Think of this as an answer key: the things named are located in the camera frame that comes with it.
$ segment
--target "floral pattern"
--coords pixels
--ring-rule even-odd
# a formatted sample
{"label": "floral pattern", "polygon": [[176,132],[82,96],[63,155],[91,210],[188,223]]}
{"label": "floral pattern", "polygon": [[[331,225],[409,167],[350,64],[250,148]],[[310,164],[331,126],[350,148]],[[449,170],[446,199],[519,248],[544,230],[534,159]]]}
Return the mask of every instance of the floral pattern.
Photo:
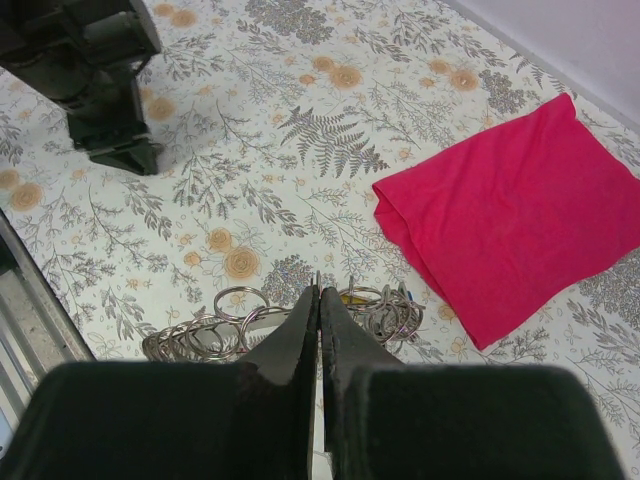
{"label": "floral pattern", "polygon": [[415,341],[394,346],[402,360],[568,368],[640,478],[640,250],[480,352],[386,241],[371,191],[558,92],[640,178],[634,132],[434,0],[148,6],[163,52],[139,84],[159,175],[89,163],[61,109],[0,75],[0,208],[99,358],[140,358],[145,335],[227,286],[291,305],[318,269],[325,285],[405,281],[426,310]]}

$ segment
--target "red cloth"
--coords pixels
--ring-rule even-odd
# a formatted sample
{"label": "red cloth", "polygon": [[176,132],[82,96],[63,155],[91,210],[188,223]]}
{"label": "red cloth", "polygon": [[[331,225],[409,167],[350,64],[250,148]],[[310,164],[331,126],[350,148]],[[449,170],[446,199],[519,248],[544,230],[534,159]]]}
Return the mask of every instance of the red cloth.
{"label": "red cloth", "polygon": [[566,94],[373,189],[384,234],[480,349],[640,246],[640,181]]}

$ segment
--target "folded cloth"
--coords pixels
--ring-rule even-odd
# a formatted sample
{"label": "folded cloth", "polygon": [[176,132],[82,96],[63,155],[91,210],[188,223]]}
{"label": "folded cloth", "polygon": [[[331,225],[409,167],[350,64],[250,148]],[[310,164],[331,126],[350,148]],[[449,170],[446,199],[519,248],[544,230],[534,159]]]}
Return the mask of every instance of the folded cloth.
{"label": "folded cloth", "polygon": [[640,181],[566,94],[373,189],[384,234],[480,349],[640,246]]}

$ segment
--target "table surface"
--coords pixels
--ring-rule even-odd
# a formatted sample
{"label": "table surface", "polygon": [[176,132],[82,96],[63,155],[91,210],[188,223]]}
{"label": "table surface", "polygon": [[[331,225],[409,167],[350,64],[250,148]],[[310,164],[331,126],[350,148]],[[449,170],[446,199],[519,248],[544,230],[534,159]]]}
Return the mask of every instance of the table surface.
{"label": "table surface", "polygon": [[[0,77],[0,207],[98,358],[141,358],[147,333],[211,310],[227,286],[290,305],[316,269],[342,287],[350,275],[377,288],[405,280],[426,316],[402,360],[569,368],[639,476],[640,251],[480,352],[372,215],[373,182],[531,112],[564,85],[430,0],[148,7],[164,45],[139,77],[166,146],[157,176],[89,163],[71,150],[59,108]],[[570,93],[579,118],[639,175],[636,134]],[[225,306],[252,301],[238,294]]]}

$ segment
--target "cloth fold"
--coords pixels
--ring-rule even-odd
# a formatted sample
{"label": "cloth fold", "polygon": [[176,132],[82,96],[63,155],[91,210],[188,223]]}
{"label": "cloth fold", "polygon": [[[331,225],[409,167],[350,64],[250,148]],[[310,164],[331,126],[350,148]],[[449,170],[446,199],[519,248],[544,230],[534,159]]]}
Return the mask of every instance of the cloth fold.
{"label": "cloth fold", "polygon": [[640,181],[567,94],[373,189],[384,234],[479,349],[640,246]]}

